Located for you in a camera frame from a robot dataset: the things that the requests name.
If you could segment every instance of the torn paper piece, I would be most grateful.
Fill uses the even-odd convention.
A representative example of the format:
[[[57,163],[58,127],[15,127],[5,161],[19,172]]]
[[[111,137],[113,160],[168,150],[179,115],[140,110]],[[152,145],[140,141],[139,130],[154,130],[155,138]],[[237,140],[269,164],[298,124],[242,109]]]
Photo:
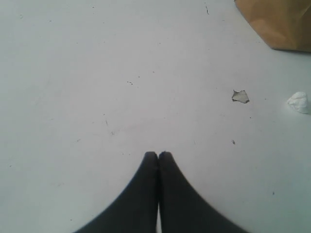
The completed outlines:
[[[288,99],[287,103],[296,112],[305,114],[309,112],[308,97],[304,92],[296,92]]]
[[[248,103],[249,102],[249,98],[247,96],[247,93],[245,91],[240,91],[240,92],[236,92],[235,90],[233,90],[233,96],[232,96],[232,101],[239,101],[241,103]]]

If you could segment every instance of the white floor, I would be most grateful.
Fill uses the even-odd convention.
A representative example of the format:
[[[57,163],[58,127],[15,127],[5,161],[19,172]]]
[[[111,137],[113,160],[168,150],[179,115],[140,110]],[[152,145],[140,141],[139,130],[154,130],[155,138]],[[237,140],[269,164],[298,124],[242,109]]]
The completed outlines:
[[[311,232],[311,116],[285,104],[311,54],[232,0],[3,0],[0,29],[0,232],[82,227],[148,150],[251,233]]]

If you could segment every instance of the brown paper bag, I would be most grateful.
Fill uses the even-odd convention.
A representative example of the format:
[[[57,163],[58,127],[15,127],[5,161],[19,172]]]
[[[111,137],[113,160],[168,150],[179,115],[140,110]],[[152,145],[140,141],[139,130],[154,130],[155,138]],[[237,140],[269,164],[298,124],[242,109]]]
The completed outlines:
[[[235,0],[235,3],[273,49],[311,52],[311,0]]]

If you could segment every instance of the paper bag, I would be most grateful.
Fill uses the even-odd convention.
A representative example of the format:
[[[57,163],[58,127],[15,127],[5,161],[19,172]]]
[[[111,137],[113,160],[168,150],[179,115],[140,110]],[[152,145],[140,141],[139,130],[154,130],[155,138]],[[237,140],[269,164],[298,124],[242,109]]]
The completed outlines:
[[[235,0],[235,3],[273,49],[311,52],[311,0]]]

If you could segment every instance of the floor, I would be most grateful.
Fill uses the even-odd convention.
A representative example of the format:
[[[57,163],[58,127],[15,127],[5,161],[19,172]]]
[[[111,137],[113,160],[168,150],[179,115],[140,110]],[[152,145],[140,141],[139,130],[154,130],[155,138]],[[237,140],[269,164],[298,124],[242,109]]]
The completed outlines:
[[[286,105],[311,95],[311,54],[270,49],[232,0],[4,0],[0,18],[0,232],[73,232],[149,150],[250,232],[311,231],[311,116]]]

